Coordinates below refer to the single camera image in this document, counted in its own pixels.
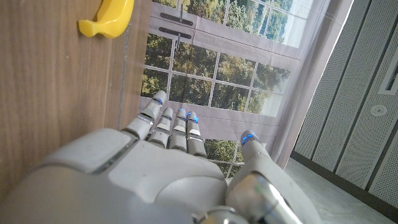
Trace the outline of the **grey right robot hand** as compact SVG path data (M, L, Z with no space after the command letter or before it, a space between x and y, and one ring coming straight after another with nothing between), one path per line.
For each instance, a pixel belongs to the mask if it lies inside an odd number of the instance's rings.
M314 204L251 130L231 180L207 158L197 115L158 91L122 130L48 155L1 204L2 223L320 223Z

